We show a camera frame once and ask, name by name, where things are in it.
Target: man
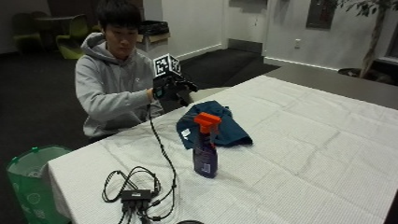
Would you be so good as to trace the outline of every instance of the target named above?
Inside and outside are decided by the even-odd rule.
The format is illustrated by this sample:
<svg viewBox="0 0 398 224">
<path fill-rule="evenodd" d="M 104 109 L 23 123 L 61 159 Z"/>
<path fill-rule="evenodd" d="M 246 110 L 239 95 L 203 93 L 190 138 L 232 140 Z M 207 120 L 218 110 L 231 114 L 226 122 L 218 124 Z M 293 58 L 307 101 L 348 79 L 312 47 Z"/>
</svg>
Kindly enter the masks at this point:
<svg viewBox="0 0 398 224">
<path fill-rule="evenodd" d="M 136 50 L 140 10 L 128 0 L 103 0 L 98 16 L 102 33 L 87 37 L 86 56 L 76 63 L 76 94 L 88 114 L 90 143 L 146 122 L 150 104 L 154 118 L 163 112 L 154 96 L 152 62 Z"/>
</svg>

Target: black hair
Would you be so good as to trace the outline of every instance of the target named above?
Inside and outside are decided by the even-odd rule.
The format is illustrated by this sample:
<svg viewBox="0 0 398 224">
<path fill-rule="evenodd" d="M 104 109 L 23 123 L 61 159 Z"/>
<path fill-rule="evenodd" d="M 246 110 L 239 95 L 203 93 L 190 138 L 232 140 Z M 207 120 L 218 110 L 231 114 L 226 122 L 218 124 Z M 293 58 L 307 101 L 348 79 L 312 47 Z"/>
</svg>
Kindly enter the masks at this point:
<svg viewBox="0 0 398 224">
<path fill-rule="evenodd" d="M 142 12 L 131 0 L 102 0 L 98 17 L 104 29 L 107 25 L 139 29 L 143 22 Z"/>
</svg>

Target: wall outlet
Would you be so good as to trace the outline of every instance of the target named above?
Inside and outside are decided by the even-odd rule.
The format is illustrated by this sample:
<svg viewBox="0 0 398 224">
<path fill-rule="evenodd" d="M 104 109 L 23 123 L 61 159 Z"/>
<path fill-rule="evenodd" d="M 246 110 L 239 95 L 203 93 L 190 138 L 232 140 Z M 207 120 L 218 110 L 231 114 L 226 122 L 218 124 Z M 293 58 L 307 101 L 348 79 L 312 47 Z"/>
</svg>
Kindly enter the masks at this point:
<svg viewBox="0 0 398 224">
<path fill-rule="evenodd" d="M 297 39 L 297 40 L 295 41 L 295 48 L 296 48 L 296 49 L 300 49 L 300 47 L 301 47 L 301 39 Z"/>
</svg>

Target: chair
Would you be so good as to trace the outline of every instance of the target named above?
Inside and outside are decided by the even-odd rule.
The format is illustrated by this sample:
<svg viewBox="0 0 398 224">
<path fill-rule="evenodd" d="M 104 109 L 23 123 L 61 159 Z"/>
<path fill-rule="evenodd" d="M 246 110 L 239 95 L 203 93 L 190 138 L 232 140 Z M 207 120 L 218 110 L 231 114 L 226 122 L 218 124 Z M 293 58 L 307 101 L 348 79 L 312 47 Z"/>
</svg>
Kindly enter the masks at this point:
<svg viewBox="0 0 398 224">
<path fill-rule="evenodd" d="M 35 20 L 29 13 L 18 13 L 13 16 L 14 43 L 22 54 L 35 44 L 45 50 L 41 33 L 35 26 Z"/>
<path fill-rule="evenodd" d="M 100 33 L 100 32 L 102 32 L 100 25 L 94 25 L 94 26 L 91 27 L 91 32 L 92 32 L 92 33 Z"/>
<path fill-rule="evenodd" d="M 74 17 L 70 22 L 69 35 L 58 35 L 59 50 L 66 59 L 80 59 L 84 55 L 82 44 L 90 34 L 86 15 Z"/>
</svg>

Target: blue cloth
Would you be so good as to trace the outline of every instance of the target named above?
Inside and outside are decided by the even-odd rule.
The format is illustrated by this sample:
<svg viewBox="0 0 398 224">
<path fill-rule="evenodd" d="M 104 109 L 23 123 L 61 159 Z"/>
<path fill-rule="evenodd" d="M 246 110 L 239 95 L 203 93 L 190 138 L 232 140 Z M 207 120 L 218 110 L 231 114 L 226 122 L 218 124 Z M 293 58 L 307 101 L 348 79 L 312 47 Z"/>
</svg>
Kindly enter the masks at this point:
<svg viewBox="0 0 398 224">
<path fill-rule="evenodd" d="M 219 134 L 215 139 L 215 144 L 220 147 L 232 147 L 236 145 L 252 145 L 254 140 L 250 134 L 243 130 L 234 120 L 234 113 L 228 106 L 223 106 L 218 101 L 210 101 L 194 105 L 187 114 L 178 122 L 178 133 L 187 149 L 194 148 L 195 141 L 200 132 L 200 125 L 195 122 L 195 117 L 206 112 L 222 117 L 219 125 Z M 190 130 L 188 139 L 184 138 L 182 132 Z"/>
</svg>

